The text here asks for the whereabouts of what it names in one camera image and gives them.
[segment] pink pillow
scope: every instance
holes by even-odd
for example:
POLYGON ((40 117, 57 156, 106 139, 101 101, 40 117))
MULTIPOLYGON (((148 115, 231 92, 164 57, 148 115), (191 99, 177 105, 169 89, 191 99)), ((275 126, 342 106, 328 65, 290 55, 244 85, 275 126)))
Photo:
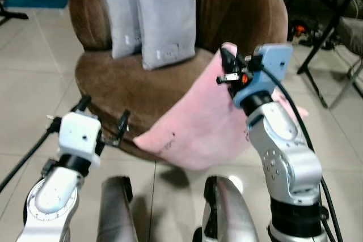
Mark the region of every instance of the pink pillow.
MULTIPOLYGON (((225 43, 224 48, 236 54, 237 47, 225 43)), ((223 163, 247 150, 246 115, 237 109, 227 85, 217 85, 223 74, 218 51, 191 89, 154 126, 134 138, 142 150, 157 154, 167 162, 187 169, 204 169, 223 163)), ((293 116, 283 94, 272 94, 293 116)), ((306 110, 299 109, 307 116, 306 110)))

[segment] chair seat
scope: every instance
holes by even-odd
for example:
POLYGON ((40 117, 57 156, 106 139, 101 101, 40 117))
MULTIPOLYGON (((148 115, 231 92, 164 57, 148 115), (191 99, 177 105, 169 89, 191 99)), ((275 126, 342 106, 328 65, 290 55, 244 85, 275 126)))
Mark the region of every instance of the chair seat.
POLYGON ((363 56, 363 20, 342 17, 336 30, 351 52, 363 56))
POLYGON ((213 54, 196 49, 182 63, 157 70, 144 70, 141 55, 113 60, 111 52, 85 52, 75 71, 82 95, 90 95, 90 111, 102 120, 109 133, 117 132, 123 111, 131 111, 130 132, 121 149, 140 156, 132 139, 151 128, 190 89, 213 54))

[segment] gray fabric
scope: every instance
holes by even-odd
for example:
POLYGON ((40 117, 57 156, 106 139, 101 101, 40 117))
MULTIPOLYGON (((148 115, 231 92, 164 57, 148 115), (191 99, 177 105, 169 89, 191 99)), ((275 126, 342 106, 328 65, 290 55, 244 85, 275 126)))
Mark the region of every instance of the gray fabric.
POLYGON ((137 0, 144 69, 195 55, 196 0, 137 0))
POLYGON ((363 56, 363 20, 342 17, 336 30, 341 42, 351 52, 363 56))
POLYGON ((141 50, 136 0, 106 0, 111 24, 112 57, 125 57, 141 50))

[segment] black cable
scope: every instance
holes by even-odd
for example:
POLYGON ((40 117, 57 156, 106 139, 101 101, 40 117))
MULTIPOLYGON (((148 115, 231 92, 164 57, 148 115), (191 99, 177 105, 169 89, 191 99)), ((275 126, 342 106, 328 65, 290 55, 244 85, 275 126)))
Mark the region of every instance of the black cable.
MULTIPOLYGON (((305 124, 302 121, 301 116, 299 114, 299 111, 297 110, 296 105, 295 105, 294 101, 292 100, 292 98, 290 97, 289 93, 287 92, 287 90, 285 89, 285 87, 280 83, 280 81, 270 71, 268 71, 263 65, 261 66, 261 71, 263 71, 266 75, 268 75, 271 78, 271 80, 274 82, 274 84, 276 84, 278 86, 278 88, 281 90, 281 92, 284 94, 284 96, 288 100, 288 102, 289 102, 289 104, 290 104, 290 106, 291 106, 294 114, 296 115, 297 121, 298 121, 298 123, 299 123, 299 125, 301 127, 301 130, 302 130, 302 133, 304 134, 304 137, 306 139, 307 146, 313 152, 315 152, 314 151, 314 148, 313 148, 313 143, 311 142, 311 139, 310 139, 310 136, 309 136, 309 134, 307 132, 307 129, 305 127, 305 124)), ((330 214, 331 214, 331 219, 333 221, 333 225, 334 225, 335 233, 336 233, 336 236, 337 236, 337 240, 338 240, 338 242, 343 242, 343 238, 341 236, 341 231, 340 231, 340 227, 339 227, 339 224, 338 224, 338 221, 337 221, 337 217, 336 217, 336 213, 335 213, 333 201, 331 199, 331 196, 330 196, 330 193, 329 193, 329 189, 328 189, 327 184, 325 183, 324 177, 322 177, 321 185, 323 187, 324 194, 325 194, 326 199, 327 199, 327 203, 328 203, 329 211, 330 211, 330 214)), ((320 203, 320 205, 322 205, 322 199, 321 199, 321 197, 319 198, 319 203, 320 203)), ((331 230, 330 230, 328 224, 323 224, 323 225, 324 225, 324 227, 325 227, 325 225, 327 227, 327 229, 326 229, 327 234, 328 233, 331 234, 331 230)))
POLYGON ((22 157, 22 159, 17 163, 17 165, 12 169, 12 171, 5 177, 5 179, 0 184, 0 193, 4 190, 6 185, 15 176, 17 171, 25 164, 25 162, 36 152, 36 150, 44 143, 47 137, 51 134, 50 130, 47 130, 45 134, 36 142, 36 144, 29 150, 27 154, 22 157))

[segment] gray pillow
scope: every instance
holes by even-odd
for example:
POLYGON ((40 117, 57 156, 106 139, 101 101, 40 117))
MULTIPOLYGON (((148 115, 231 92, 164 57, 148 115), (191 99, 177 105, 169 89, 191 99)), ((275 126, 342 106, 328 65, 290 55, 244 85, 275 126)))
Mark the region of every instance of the gray pillow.
POLYGON ((196 0, 137 0, 137 6, 143 68, 195 55, 196 0))
POLYGON ((106 0, 111 24, 112 57, 125 57, 141 50, 136 0, 106 0))

